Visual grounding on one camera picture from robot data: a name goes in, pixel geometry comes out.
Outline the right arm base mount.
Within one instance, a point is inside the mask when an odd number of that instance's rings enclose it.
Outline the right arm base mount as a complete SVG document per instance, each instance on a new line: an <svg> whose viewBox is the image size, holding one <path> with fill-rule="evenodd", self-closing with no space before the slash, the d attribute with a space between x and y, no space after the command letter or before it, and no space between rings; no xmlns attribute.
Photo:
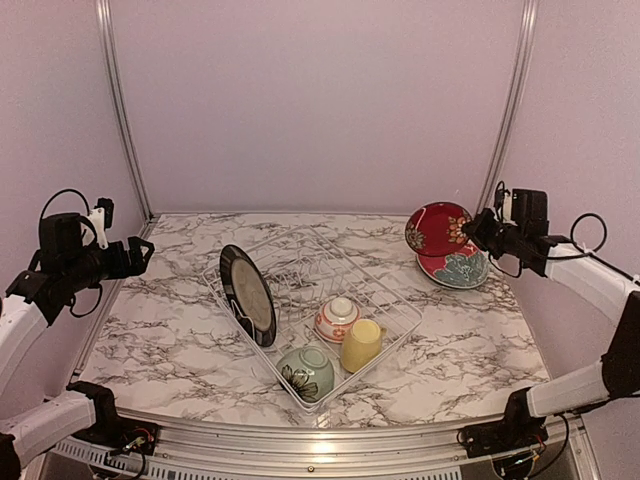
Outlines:
<svg viewBox="0 0 640 480"><path fill-rule="evenodd" d="M494 455L545 443L549 436L545 417L533 417L523 388L511 393L503 416L496 421L467 425L458 430L456 441L469 458Z"/></svg>

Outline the small dark red flower plate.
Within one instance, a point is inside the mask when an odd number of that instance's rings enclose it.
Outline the small dark red flower plate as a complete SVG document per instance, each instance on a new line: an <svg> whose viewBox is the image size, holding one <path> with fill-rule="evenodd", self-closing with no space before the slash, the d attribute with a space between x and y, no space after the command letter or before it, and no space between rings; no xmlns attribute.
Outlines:
<svg viewBox="0 0 640 480"><path fill-rule="evenodd" d="M463 226L470 221L469 212L456 203L430 203L410 216L404 230L405 241L418 255L444 257L468 243Z"/></svg>

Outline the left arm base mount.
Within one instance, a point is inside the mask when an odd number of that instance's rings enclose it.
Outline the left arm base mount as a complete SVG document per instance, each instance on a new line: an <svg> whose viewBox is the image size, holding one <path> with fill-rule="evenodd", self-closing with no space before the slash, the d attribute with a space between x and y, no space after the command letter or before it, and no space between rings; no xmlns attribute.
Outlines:
<svg viewBox="0 0 640 480"><path fill-rule="evenodd" d="M114 394L109 388L77 381L68 384L66 390L85 395L91 400L95 410L95 422L74 433L74 438L111 447L117 454L136 451L151 456L154 453L159 426L153 422L120 416Z"/></svg>

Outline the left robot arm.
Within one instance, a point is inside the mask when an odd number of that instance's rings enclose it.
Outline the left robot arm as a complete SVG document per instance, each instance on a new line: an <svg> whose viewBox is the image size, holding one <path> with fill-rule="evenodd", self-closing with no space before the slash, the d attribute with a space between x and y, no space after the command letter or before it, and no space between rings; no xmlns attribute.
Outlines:
<svg viewBox="0 0 640 480"><path fill-rule="evenodd" d="M133 236L110 242L111 215L98 206L88 214L61 213L39 220L39 248L16 276L1 304L1 384L9 380L31 346L85 289L106 280L146 272L154 245ZM62 394L1 422L1 476L17 479L35 457L68 436L87 435L119 445L130 430L108 388L78 381Z"/></svg>

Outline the red plate with teal flower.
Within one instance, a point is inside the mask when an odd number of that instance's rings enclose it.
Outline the red plate with teal flower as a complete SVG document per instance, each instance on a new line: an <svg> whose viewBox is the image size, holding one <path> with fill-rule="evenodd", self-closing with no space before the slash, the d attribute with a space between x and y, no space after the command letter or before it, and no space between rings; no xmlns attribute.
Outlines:
<svg viewBox="0 0 640 480"><path fill-rule="evenodd" d="M451 289L475 289L487 280L490 272L487 257L472 243L444 257L417 255L416 261L430 280Z"/></svg>

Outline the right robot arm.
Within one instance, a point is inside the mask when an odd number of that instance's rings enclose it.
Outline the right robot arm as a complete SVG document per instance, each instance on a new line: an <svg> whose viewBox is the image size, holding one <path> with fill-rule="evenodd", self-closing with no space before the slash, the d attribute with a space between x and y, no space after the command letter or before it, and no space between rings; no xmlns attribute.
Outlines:
<svg viewBox="0 0 640 480"><path fill-rule="evenodd" d="M603 240L586 246L576 225L550 234L546 193L504 185L463 231L549 283L523 299L526 316L540 316L530 322L553 378L510 395L495 428L502 446L519 446L534 420L639 395L639 280L599 256Z"/></svg>

